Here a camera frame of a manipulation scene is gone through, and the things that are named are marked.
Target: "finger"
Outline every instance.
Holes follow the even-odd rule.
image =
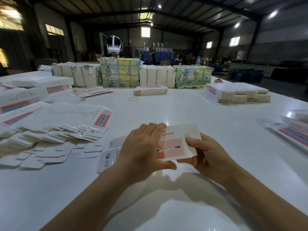
[[[135,135],[140,135],[144,132],[145,128],[147,128],[147,124],[142,124],[136,131]]]
[[[200,132],[200,135],[201,135],[201,139],[202,140],[207,140],[207,141],[211,141],[211,142],[216,142],[215,139],[213,139],[212,137],[208,136],[208,135],[205,135],[203,133]]]
[[[163,169],[172,169],[176,170],[176,164],[172,161],[158,161],[156,170],[163,170]]]
[[[203,151],[210,150],[212,147],[211,142],[208,140],[198,140],[188,137],[186,137],[185,140],[189,146],[200,148]]]
[[[191,164],[194,168],[197,168],[199,162],[198,156],[193,156],[191,158],[186,158],[186,159],[177,159],[176,161],[179,163]]]
[[[136,134],[137,130],[138,130],[138,129],[132,130],[132,131],[129,133],[129,135],[127,136],[127,139],[133,137],[133,136]]]
[[[150,123],[150,124],[148,124],[148,126],[145,128],[145,130],[144,130],[144,134],[146,135],[146,136],[150,136],[151,134],[152,134],[152,132],[153,132],[153,130],[155,129],[155,127],[157,126],[157,124],[155,124],[155,123]]]
[[[159,123],[155,129],[153,130],[152,134],[151,134],[151,138],[153,138],[154,140],[159,141],[161,135],[164,132],[164,129],[166,128],[166,124],[165,123]]]

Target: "person's left hand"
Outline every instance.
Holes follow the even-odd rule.
[[[114,166],[125,174],[129,185],[144,181],[158,170],[176,170],[176,164],[172,161],[156,159],[158,142],[164,128],[164,123],[142,124],[127,136]]]

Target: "hand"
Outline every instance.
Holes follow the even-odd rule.
[[[207,178],[224,185],[226,177],[240,166],[216,140],[203,133],[200,134],[202,140],[186,138],[187,144],[195,147],[198,155],[177,161],[179,163],[191,164]]]
[[[129,185],[144,181],[158,170],[176,170],[172,161],[156,159],[158,142],[165,128],[164,123],[142,124],[127,136],[114,165],[126,176]]]

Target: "fingernail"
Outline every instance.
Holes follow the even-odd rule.
[[[193,139],[192,139],[192,138],[190,138],[190,137],[186,137],[186,138],[185,138],[185,140],[186,140],[186,142],[187,142],[187,141],[189,141],[189,142],[190,142],[190,141],[192,141]]]

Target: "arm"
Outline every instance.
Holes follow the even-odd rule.
[[[308,216],[272,192],[240,167],[214,139],[186,139],[198,156],[178,160],[189,163],[209,179],[225,187],[264,230],[308,230]]]
[[[41,231],[97,230],[128,186],[144,181],[157,170],[175,170],[173,162],[155,158],[165,127],[164,123],[150,123],[133,130],[125,140],[116,163],[104,170]]]

